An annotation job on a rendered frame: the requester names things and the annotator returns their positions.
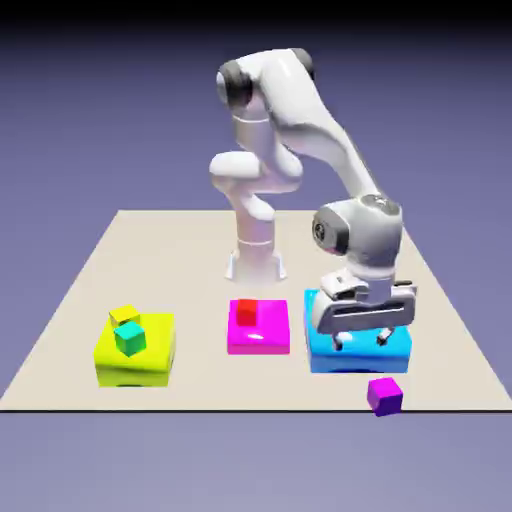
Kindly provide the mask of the large magenta box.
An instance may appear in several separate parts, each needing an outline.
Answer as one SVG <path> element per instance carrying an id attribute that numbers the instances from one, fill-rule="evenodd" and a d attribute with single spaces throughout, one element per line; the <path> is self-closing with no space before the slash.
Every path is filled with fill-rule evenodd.
<path id="1" fill-rule="evenodd" d="M 227 325 L 230 355 L 284 355 L 290 353 L 290 325 L 286 300 L 258 301 L 257 325 L 241 327 L 236 321 L 236 302 L 231 300 Z"/>

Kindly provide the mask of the large blue box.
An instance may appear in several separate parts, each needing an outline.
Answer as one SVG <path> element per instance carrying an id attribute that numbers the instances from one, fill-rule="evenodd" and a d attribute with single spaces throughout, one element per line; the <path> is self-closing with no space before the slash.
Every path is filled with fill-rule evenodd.
<path id="1" fill-rule="evenodd" d="M 377 343 L 378 329 L 350 332 L 352 339 L 336 350 L 329 334 L 315 331 L 311 314 L 318 289 L 304 291 L 304 329 L 313 373 L 406 373 L 412 348 L 408 328 L 397 327 L 385 345 Z"/>

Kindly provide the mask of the large yellow box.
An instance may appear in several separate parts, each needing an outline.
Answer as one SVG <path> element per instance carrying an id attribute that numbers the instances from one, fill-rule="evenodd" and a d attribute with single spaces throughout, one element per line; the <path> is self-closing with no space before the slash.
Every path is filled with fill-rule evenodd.
<path id="1" fill-rule="evenodd" d="M 166 387 L 176 350 L 175 317 L 171 313 L 142 313 L 146 347 L 128 357 L 118 349 L 114 327 L 107 320 L 93 357 L 100 387 Z"/>

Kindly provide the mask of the small red cube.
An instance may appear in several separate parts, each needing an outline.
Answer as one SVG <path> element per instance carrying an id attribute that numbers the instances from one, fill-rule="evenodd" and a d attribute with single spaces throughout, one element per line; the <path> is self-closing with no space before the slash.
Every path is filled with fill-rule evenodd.
<path id="1" fill-rule="evenodd" d="M 236 302 L 236 321 L 241 327 L 257 325 L 258 301 L 255 299 L 238 299 Z"/>

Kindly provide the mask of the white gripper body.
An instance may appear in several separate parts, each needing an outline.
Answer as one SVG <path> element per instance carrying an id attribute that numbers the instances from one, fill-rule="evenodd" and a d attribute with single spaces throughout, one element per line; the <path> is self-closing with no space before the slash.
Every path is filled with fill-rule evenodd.
<path id="1" fill-rule="evenodd" d="M 363 331 L 407 326 L 415 316 L 416 297 L 394 290 L 391 299 L 378 305 L 364 305 L 351 300 L 333 301 L 319 291 L 313 299 L 311 322 L 320 334 Z"/>

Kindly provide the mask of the small teal cube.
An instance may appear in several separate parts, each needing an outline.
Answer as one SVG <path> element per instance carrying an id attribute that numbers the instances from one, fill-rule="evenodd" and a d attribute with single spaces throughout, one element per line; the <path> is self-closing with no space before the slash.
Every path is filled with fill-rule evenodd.
<path id="1" fill-rule="evenodd" d="M 144 329 L 136 322 L 129 321 L 114 329 L 116 346 L 125 356 L 131 357 L 146 349 Z"/>

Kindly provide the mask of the small purple cube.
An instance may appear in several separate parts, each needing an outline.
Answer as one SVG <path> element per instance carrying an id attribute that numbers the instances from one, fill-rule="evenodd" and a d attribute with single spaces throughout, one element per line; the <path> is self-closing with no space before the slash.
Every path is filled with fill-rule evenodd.
<path id="1" fill-rule="evenodd" d="M 367 401 L 377 417 L 400 413 L 403 391 L 392 377 L 368 382 Z"/>

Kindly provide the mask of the small yellow cube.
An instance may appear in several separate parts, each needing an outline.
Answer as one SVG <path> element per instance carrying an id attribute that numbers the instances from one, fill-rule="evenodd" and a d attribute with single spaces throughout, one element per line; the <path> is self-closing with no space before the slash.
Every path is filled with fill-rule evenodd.
<path id="1" fill-rule="evenodd" d="M 120 306 L 109 311 L 109 320 L 113 328 L 129 322 L 140 323 L 140 312 L 131 304 Z"/>

